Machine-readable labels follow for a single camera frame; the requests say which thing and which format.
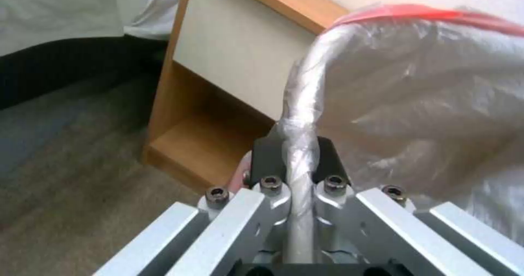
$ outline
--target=gray carpet floor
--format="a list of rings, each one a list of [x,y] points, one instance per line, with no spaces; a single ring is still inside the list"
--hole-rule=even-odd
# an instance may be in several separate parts
[[[123,76],[0,111],[0,275],[92,274],[172,203],[196,203],[139,162],[156,80]]]

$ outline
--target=socket head bolt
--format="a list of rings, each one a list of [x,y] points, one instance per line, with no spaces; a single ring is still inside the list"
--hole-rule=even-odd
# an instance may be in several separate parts
[[[260,179],[260,191],[267,196],[276,196],[282,191],[282,179],[277,176],[266,176]]]
[[[211,187],[206,191],[206,202],[212,209],[222,209],[228,204],[229,191],[224,187]]]
[[[406,200],[408,199],[405,195],[406,191],[399,186],[395,185],[386,185],[382,187],[382,192],[384,192],[389,198],[393,199],[396,203],[401,206],[406,206]]]
[[[327,176],[326,179],[324,179],[324,191],[333,196],[346,194],[347,186],[348,180],[337,175]]]

